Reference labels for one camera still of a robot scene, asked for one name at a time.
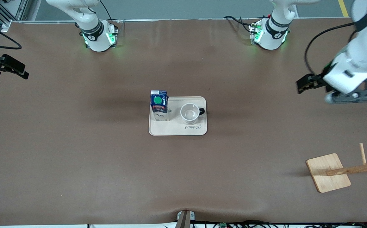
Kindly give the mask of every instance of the white tray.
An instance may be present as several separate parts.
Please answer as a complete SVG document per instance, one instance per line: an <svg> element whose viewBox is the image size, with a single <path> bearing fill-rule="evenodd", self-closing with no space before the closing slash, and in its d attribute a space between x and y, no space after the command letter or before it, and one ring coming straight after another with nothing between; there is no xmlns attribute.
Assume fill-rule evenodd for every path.
<svg viewBox="0 0 367 228"><path fill-rule="evenodd" d="M194 103L199 108L204 108L205 113L199 116L193 125L187 125L182 120L181 107L186 103ZM169 97L169 121L156 121L150 107L148 132L153 136L201 136L208 131L208 110L204 97Z"/></svg>

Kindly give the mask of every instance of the mug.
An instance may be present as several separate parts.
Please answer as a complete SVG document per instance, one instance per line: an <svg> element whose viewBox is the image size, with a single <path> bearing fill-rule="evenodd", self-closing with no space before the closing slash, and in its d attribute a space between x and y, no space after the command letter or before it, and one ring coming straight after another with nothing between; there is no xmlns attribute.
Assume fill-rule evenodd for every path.
<svg viewBox="0 0 367 228"><path fill-rule="evenodd" d="M194 103L186 103L181 107L181 117L186 124L195 124L198 117L205 113L204 108L199 108Z"/></svg>

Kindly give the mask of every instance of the table surface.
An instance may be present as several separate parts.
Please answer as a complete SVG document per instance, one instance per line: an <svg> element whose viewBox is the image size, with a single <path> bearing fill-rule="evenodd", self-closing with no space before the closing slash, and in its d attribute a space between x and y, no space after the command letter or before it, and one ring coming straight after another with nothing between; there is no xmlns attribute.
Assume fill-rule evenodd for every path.
<svg viewBox="0 0 367 228"><path fill-rule="evenodd" d="M318 193L305 161L367 154L367 104L296 93L309 40L350 19L299 19L275 51L225 20L129 22L118 47L86 49L73 24L13 23L28 80L0 78L0 225L197 220L367 221L367 174ZM320 37L319 71L352 28ZM0 44L11 43L0 37ZM150 90L207 100L204 136L148 133Z"/></svg>

